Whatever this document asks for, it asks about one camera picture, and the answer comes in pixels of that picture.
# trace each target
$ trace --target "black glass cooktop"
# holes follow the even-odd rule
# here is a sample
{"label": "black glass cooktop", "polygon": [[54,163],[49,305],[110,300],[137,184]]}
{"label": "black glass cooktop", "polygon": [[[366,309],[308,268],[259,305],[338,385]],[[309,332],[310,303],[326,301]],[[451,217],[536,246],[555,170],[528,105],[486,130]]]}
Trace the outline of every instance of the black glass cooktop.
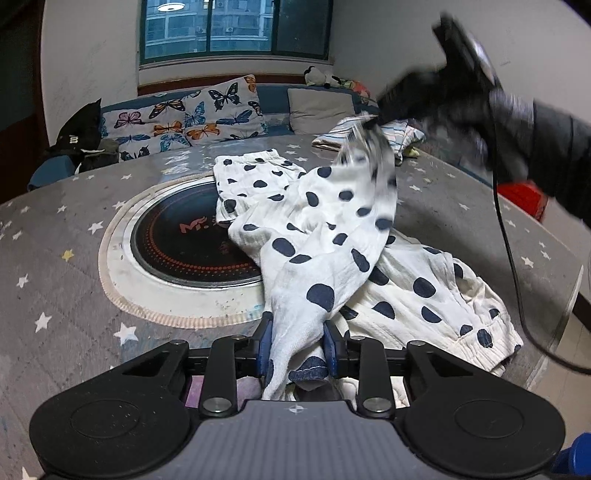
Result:
{"label": "black glass cooktop", "polygon": [[259,280],[260,270],[228,238],[216,219],[213,180],[152,205],[131,235],[135,259],[152,275],[195,287],[221,287]]}

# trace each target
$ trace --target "red object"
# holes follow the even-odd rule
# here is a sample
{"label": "red object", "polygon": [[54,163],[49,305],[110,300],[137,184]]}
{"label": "red object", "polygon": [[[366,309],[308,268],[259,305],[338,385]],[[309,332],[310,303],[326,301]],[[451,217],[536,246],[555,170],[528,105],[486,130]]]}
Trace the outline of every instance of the red object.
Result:
{"label": "red object", "polygon": [[504,183],[499,185],[498,192],[536,220],[542,219],[548,197],[532,182]]}

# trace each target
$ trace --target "window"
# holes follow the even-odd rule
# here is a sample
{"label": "window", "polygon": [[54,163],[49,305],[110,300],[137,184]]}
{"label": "window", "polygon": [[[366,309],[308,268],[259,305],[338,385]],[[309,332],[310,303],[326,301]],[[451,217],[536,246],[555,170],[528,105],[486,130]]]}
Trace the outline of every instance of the window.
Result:
{"label": "window", "polygon": [[141,63],[268,54],[326,59],[333,0],[142,0]]}

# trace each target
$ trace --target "panda plush toy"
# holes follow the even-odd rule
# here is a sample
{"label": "panda plush toy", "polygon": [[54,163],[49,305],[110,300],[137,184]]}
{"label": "panda plush toy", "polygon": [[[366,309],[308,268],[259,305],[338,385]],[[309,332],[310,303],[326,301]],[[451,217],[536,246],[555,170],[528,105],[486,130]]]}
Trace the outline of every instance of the panda plush toy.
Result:
{"label": "panda plush toy", "polygon": [[304,72],[304,79],[306,80],[306,85],[310,86],[318,86],[324,88],[339,88],[340,87],[340,78],[335,75],[327,75],[322,73],[316,67],[312,65],[308,67],[308,69]]}

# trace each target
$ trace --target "metal screw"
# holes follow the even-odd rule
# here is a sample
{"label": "metal screw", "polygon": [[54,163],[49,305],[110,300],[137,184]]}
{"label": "metal screw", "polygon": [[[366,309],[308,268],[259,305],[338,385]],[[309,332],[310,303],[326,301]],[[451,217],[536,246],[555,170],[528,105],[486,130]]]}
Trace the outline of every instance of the metal screw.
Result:
{"label": "metal screw", "polygon": [[392,408],[392,402],[387,398],[372,397],[365,400],[363,406],[366,410],[373,411],[374,413],[382,413]]}
{"label": "metal screw", "polygon": [[232,402],[227,398],[212,397],[203,402],[203,408],[212,413],[222,413],[232,406]]}

